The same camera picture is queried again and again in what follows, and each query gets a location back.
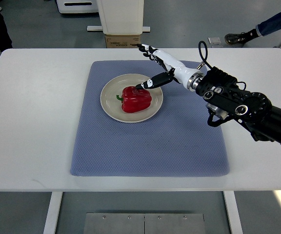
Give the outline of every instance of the gray floor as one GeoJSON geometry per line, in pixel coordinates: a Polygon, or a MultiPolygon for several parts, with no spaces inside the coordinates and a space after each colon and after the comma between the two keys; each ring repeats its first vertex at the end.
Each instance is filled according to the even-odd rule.
{"type": "MultiPolygon", "coordinates": [[[[103,33],[86,31],[87,25],[100,25],[98,14],[61,15],[54,0],[0,5],[14,48],[105,48],[103,33]]],[[[223,42],[227,33],[249,31],[279,11],[281,0],[145,0],[144,26],[152,31],[141,41],[157,48],[197,48],[200,40],[223,42]]],[[[280,41],[281,30],[244,47],[274,47],[280,41]]],[[[243,233],[281,233],[281,208],[271,191],[235,195],[243,233]]],[[[42,233],[49,199],[50,193],[0,193],[0,233],[42,233]]],[[[82,233],[85,213],[98,211],[202,212],[208,234],[229,233],[222,194],[216,192],[65,193],[57,233],[82,233]]]]}

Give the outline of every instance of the table leg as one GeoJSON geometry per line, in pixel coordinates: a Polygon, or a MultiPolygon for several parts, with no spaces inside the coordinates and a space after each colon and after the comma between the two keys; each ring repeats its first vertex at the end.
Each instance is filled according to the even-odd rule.
{"type": "Polygon", "coordinates": [[[55,234],[59,216],[62,192],[52,192],[44,227],[44,234],[55,234]]]}
{"type": "Polygon", "coordinates": [[[224,191],[223,193],[231,234],[242,234],[243,232],[234,191],[224,191]]]}

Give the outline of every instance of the white ceramic plate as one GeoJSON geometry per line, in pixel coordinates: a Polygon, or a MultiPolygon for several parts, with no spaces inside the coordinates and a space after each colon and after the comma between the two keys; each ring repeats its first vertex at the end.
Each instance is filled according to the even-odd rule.
{"type": "Polygon", "coordinates": [[[127,86],[136,86],[150,78],[141,74],[125,74],[113,78],[101,91],[100,103],[103,110],[113,119],[123,123],[138,123],[152,117],[160,109],[163,102],[161,88],[149,89],[152,97],[150,106],[142,111],[126,113],[122,110],[122,103],[116,98],[121,97],[122,90],[127,86]]]}

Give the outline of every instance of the white robotic hand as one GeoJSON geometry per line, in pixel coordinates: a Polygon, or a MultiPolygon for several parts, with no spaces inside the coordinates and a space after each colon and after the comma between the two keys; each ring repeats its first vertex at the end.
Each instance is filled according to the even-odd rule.
{"type": "Polygon", "coordinates": [[[146,44],[137,44],[139,50],[144,52],[144,56],[148,57],[149,59],[157,62],[160,66],[164,68],[167,73],[159,74],[158,76],[153,77],[152,79],[137,85],[136,88],[138,89],[152,89],[162,86],[171,82],[173,79],[183,84],[185,89],[189,89],[193,91],[193,83],[197,78],[201,78],[204,74],[194,68],[186,67],[181,61],[177,60],[170,54],[164,52],[163,50],[159,50],[155,47],[146,44]]]}

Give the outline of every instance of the black fingertip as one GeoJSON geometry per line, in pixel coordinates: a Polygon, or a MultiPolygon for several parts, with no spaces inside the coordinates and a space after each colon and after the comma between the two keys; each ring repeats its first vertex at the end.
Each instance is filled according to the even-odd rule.
{"type": "Polygon", "coordinates": [[[136,88],[136,89],[144,89],[144,88],[141,86],[141,84],[136,85],[135,88],[136,88]]]}

